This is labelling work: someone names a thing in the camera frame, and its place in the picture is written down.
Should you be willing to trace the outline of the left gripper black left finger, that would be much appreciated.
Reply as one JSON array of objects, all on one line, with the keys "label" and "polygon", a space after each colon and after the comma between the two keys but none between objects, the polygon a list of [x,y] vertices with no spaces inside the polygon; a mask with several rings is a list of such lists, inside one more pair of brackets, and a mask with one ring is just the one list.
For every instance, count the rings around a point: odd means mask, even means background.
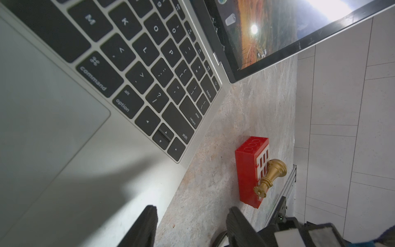
[{"label": "left gripper black left finger", "polygon": [[156,206],[147,205],[118,247],[153,247],[157,223]]}]

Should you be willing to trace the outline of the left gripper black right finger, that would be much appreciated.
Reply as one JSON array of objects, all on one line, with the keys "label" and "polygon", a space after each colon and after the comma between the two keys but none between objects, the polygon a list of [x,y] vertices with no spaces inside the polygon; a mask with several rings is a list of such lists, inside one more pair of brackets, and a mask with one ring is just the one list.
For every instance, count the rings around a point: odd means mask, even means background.
[{"label": "left gripper black right finger", "polygon": [[235,206],[229,209],[226,217],[226,228],[230,247],[268,247],[242,212]]}]

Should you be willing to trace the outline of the silver laptop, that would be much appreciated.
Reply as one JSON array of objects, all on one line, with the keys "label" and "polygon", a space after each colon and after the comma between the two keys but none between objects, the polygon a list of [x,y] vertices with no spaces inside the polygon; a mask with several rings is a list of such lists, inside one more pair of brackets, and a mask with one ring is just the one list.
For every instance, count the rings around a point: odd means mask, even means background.
[{"label": "silver laptop", "polygon": [[166,212],[227,88],[394,1],[1,1],[1,246]]}]

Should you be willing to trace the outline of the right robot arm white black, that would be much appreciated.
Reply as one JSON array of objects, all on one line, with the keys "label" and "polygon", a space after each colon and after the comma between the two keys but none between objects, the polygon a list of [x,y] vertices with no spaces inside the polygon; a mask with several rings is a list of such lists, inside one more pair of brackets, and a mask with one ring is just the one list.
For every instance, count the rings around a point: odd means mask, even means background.
[{"label": "right robot arm white black", "polygon": [[213,247],[393,247],[395,227],[378,238],[352,243],[343,239],[332,223],[301,224],[295,217],[285,217],[280,207],[275,210],[272,223],[255,231],[239,208],[231,207],[226,218],[226,231],[221,232]]}]

